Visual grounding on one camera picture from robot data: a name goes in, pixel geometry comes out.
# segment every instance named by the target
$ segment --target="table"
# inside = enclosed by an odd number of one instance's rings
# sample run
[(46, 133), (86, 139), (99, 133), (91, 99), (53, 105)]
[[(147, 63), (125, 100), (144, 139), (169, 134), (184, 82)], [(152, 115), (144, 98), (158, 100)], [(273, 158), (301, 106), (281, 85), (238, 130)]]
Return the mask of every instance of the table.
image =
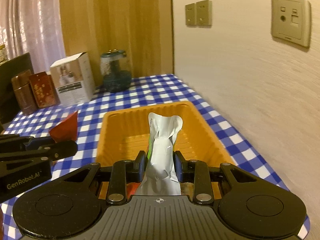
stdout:
[[(68, 114), (78, 110), (78, 152), (75, 156), (56, 163), (52, 170), (52, 179), (56, 179), (94, 162), (102, 118), (106, 112), (186, 100), (195, 105), (237, 166), (288, 190), (254, 147), (201, 96), (172, 74), (133, 79), (131, 88), (119, 93), (111, 94), (97, 90), (89, 103), (40, 109), (29, 116), (24, 116), (20, 112), (5, 133), (19, 133), (22, 136), (34, 137), (47, 136), (51, 127), (61, 122)], [(21, 237), (12, 217), (12, 206), (16, 199), (17, 197), (12, 198), (1, 205), (4, 213), (4, 240)], [(309, 230), (310, 221), (307, 217), (299, 237), (304, 239)]]

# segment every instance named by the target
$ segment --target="orange bin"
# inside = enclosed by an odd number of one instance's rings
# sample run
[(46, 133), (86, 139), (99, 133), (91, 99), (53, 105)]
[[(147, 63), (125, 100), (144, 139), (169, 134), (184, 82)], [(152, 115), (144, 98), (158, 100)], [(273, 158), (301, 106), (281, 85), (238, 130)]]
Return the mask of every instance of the orange bin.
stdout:
[(147, 151), (149, 113), (162, 116), (178, 115), (183, 120), (174, 145), (186, 160), (197, 159), (208, 166), (233, 163), (199, 111), (189, 101), (143, 106), (106, 113), (103, 117), (96, 161), (101, 166), (112, 166), (119, 160), (134, 160), (140, 150)]

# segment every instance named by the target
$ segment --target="metal screw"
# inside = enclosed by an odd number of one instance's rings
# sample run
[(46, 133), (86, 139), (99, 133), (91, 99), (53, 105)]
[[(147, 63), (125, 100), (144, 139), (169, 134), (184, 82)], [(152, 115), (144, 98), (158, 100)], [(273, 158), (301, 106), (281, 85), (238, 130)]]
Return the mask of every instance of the metal screw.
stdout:
[(201, 193), (196, 196), (196, 199), (199, 201), (209, 201), (211, 199), (211, 196), (206, 193)]
[(109, 199), (110, 199), (111, 201), (121, 201), (121, 200), (123, 200), (123, 198), (124, 198), (124, 196), (121, 195), (121, 194), (118, 194), (118, 193), (111, 194), (111, 195), (109, 196)]

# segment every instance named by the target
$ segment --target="switch panel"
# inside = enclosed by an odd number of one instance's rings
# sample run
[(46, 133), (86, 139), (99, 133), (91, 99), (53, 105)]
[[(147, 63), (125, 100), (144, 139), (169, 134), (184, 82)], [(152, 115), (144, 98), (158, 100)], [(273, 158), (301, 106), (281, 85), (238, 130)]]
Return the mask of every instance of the switch panel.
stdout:
[(197, 25), (211, 26), (212, 3), (210, 0), (204, 0), (196, 3), (197, 7)]
[(308, 0), (271, 0), (272, 36), (309, 47), (311, 5)]
[(186, 25), (195, 26), (196, 25), (196, 4), (190, 3), (185, 6), (186, 10)]

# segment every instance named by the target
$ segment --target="white plastic packet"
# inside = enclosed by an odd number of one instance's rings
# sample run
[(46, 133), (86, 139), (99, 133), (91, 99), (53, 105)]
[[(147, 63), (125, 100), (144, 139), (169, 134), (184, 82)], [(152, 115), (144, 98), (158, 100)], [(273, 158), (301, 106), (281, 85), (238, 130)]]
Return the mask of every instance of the white plastic packet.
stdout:
[(180, 116), (149, 114), (148, 164), (136, 195), (181, 195), (180, 183), (173, 165), (173, 145), (182, 128)]

